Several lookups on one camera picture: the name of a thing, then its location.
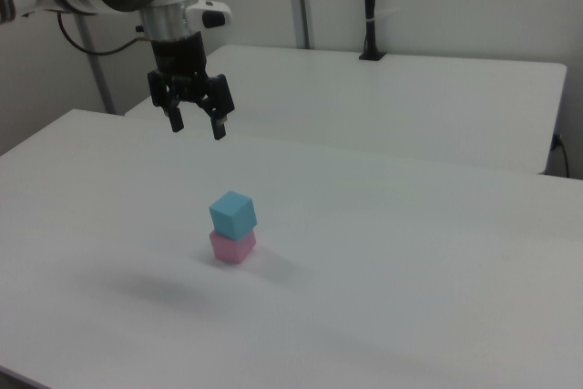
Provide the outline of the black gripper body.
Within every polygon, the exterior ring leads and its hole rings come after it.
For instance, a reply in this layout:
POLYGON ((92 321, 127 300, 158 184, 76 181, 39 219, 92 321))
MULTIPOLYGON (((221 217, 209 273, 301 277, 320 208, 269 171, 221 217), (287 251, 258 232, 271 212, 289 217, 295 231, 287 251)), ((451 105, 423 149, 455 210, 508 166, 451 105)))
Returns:
POLYGON ((179 102, 199 104, 204 81, 209 78, 201 32, 174 42, 151 43, 157 68, 148 73, 150 95, 155 107, 162 85, 173 88, 179 102))

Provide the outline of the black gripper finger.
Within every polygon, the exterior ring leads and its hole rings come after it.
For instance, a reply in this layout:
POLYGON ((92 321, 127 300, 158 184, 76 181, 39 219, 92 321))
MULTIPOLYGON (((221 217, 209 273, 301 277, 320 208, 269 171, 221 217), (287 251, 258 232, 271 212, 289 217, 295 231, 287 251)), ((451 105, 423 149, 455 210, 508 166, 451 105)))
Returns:
POLYGON ((203 95, 199 107, 210 118, 213 137, 221 140, 226 136, 225 123, 235 109, 228 80, 225 75, 209 77, 204 81, 203 95))
POLYGON ((173 88, 162 85, 158 92, 158 104, 169 119, 173 132, 184 129, 183 119, 179 110, 179 96, 173 88))

